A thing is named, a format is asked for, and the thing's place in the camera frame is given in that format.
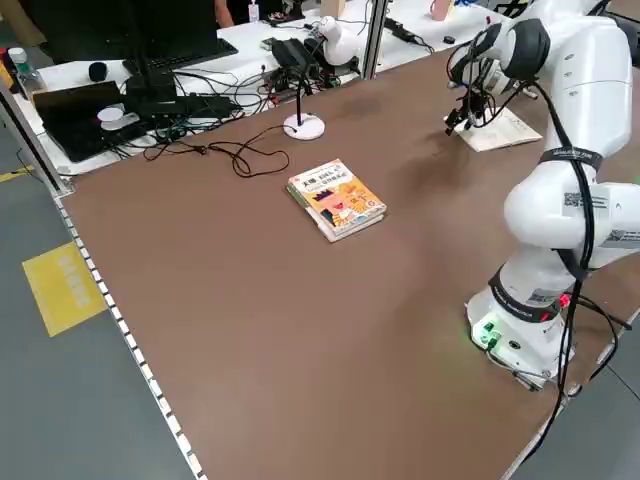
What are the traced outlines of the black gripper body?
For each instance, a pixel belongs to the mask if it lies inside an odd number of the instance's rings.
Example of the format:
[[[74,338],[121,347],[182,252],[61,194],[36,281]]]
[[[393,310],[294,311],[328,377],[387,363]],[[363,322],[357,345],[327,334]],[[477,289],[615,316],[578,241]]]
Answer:
[[[458,98],[461,102],[461,105],[457,109],[459,115],[468,116],[473,114],[475,116],[482,116],[486,112],[491,114],[495,113],[495,97],[489,90],[484,87],[470,87],[466,83],[462,83],[460,88],[462,87],[464,87],[466,91]]]

